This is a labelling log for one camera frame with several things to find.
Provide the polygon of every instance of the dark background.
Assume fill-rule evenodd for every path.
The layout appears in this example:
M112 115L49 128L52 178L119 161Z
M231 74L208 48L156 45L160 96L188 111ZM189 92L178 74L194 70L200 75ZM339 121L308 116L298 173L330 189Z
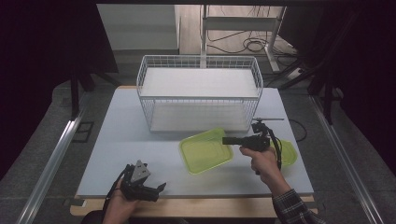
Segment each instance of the dark background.
M334 85L345 95L341 106L393 173L395 8L391 2L369 4L346 37L332 67ZM310 22L318 31L310 34L305 27L312 45L301 46L301 52L322 44L326 31L332 28L330 24L339 24L332 22L340 18L336 8L324 12L311 9L310 13L300 13L299 17L302 20L302 14L307 18L318 14L319 21ZM0 7L0 29L3 177L45 115L55 86L68 80L72 70L81 74L90 73L90 68L117 72L117 66L96 5L89 1L78 3L78 7L62 1L6 1ZM302 34L295 30L290 37Z
M3 177L44 117L57 85L72 72L82 78L92 69L118 69L96 4L89 1L6 1L0 31Z

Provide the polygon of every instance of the sleeve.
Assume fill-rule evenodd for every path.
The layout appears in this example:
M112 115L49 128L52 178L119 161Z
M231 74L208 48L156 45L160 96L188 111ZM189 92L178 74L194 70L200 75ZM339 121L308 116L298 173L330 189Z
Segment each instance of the sleeve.
M294 189L273 198L273 205L282 223L326 223L306 207Z

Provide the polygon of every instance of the green plastic tray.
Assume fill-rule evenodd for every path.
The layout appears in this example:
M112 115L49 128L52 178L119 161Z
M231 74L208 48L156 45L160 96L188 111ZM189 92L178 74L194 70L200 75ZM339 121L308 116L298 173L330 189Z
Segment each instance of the green plastic tray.
M183 139L179 143L180 154L190 174L200 174L233 158L230 146L222 144L224 136L224 130L216 128Z
M282 166L292 165L297 161L297 152L291 142L280 140L282 143Z

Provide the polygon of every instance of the person's right hand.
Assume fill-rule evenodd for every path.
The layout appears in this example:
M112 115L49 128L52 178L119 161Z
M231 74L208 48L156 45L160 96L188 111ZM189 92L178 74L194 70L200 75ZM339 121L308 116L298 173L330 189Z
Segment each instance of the person's right hand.
M108 204L103 224L121 224L132 215L140 202L138 200L128 201L120 190L121 180L117 183Z
M291 187L277 168L276 154L273 147L263 152L254 151L247 147L239 148L243 155L251 158L251 169L260 173L260 179L273 193L274 197L286 193Z

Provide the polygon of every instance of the white table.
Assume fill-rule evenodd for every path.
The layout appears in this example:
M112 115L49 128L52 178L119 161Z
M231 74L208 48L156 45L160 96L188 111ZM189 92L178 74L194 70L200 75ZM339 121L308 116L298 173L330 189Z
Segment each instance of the white table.
M296 191L311 195L314 191L304 168L288 117L276 89L263 89L255 117L267 120L276 137L292 142L297 161L282 168L282 173ZM250 158L233 146L233 159L199 175L190 175L179 155L179 142L195 133L151 133L146 123L136 89L115 91L78 187L81 198L104 198L128 163L141 160L148 164L151 176L145 186L156 188L166 182L161 198L237 198L267 197L269 189L250 169ZM233 134L245 136L249 133Z

